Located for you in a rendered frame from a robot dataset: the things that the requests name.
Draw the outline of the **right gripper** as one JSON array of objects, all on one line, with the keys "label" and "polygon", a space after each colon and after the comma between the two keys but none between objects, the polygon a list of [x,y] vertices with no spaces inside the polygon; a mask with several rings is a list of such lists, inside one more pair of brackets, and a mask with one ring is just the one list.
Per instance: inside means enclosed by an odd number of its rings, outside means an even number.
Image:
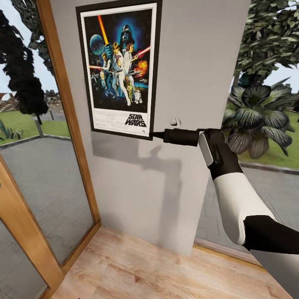
[{"label": "right gripper", "polygon": [[185,145],[187,130],[183,129],[165,129],[164,132],[150,132],[149,135],[163,139],[163,142],[171,144]]}]

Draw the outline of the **poster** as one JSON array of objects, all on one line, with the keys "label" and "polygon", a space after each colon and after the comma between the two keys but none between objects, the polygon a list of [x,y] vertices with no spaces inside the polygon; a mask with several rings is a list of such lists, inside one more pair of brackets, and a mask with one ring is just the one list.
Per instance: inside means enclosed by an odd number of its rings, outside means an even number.
[{"label": "poster", "polygon": [[162,4],[76,7],[92,132],[153,140]]}]

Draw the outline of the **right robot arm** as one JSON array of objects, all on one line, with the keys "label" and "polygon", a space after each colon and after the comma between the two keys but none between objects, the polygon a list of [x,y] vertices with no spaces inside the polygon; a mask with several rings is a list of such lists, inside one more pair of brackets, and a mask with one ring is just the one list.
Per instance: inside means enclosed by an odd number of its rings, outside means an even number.
[{"label": "right robot arm", "polygon": [[149,135],[171,144],[199,144],[211,171],[226,235],[244,246],[293,299],[299,299],[299,232],[277,222],[249,183],[221,129],[183,130],[179,118],[169,122],[170,129]]}]

